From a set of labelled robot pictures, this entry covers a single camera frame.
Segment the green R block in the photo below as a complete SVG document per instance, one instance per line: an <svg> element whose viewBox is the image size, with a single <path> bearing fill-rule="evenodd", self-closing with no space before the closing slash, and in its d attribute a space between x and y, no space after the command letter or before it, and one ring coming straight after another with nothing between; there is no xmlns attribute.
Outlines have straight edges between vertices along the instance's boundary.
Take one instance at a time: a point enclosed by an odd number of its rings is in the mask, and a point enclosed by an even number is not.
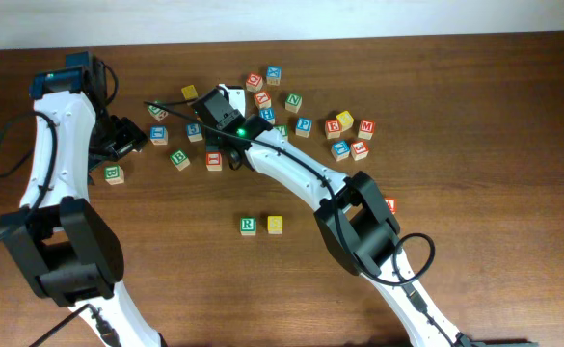
<svg viewBox="0 0 564 347"><path fill-rule="evenodd" d="M242 217L240 219L240 233L242 236L256 235L256 219L254 217Z"/></svg>

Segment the yellow S block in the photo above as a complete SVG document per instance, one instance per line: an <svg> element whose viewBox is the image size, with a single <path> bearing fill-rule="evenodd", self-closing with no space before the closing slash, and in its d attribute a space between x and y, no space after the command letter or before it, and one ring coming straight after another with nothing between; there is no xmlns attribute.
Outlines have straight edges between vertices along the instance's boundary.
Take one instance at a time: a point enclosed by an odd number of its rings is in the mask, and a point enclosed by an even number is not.
<svg viewBox="0 0 564 347"><path fill-rule="evenodd" d="M283 232L283 217L282 216L268 216L267 217L267 232L269 234L282 234L282 232Z"/></svg>

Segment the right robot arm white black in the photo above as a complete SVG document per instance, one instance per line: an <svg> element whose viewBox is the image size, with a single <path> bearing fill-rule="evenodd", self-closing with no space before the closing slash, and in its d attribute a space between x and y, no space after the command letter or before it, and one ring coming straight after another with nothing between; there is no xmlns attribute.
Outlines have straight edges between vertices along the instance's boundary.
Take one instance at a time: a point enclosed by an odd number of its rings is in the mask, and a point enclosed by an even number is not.
<svg viewBox="0 0 564 347"><path fill-rule="evenodd" d="M405 237L375 181L366 173L339 173L289 143L260 116L247 117L246 92L223 84L199 97L192 108L233 169L267 175L314 212L325 245L353 276L366 278L383 296L413 346L471 346L420 284L429 263L414 272Z"/></svg>

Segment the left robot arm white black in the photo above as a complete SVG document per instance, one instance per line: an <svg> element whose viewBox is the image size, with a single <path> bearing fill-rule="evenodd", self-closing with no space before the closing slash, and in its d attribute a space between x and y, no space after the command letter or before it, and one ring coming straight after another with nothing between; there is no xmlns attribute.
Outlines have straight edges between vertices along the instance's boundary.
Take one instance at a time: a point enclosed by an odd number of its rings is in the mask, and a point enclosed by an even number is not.
<svg viewBox="0 0 564 347"><path fill-rule="evenodd" d="M110 114L114 72L89 52L35 76L33 164L19 208L0 217L0 236L40 298L81 317L106 346L163 346L122 281L120 241L89 202L91 170L139 151L148 137Z"/></svg>

